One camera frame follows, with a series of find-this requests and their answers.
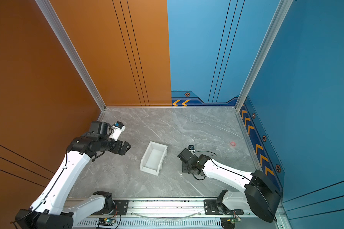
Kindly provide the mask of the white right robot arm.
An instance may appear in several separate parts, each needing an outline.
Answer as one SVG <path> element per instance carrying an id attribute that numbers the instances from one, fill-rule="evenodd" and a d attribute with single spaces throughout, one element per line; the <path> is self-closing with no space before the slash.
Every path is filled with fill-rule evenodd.
<path id="1" fill-rule="evenodd" d="M 183 173 L 211 178 L 223 182 L 236 192 L 224 189 L 215 201 L 220 214 L 236 215 L 235 210 L 250 210 L 265 222 L 277 221 L 276 212 L 282 199 L 278 187 L 261 170 L 254 173 L 241 171 L 214 160 L 212 156 L 197 156 L 185 148 L 177 156 L 182 162 Z"/>

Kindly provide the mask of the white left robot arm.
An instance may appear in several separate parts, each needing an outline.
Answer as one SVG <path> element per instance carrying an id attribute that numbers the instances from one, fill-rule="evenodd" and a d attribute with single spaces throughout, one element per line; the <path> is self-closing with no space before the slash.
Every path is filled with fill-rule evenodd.
<path id="1" fill-rule="evenodd" d="M 64 205 L 77 178 L 89 162 L 106 152 L 125 155 L 131 145 L 119 140 L 125 126 L 121 122 L 109 124 L 94 121 L 88 132 L 76 137 L 66 149 L 65 157 L 42 194 L 27 209 L 21 209 L 12 222 L 19 229 L 71 229 L 77 223 L 100 212 L 116 211 L 112 194 L 97 191 L 74 207 Z"/>

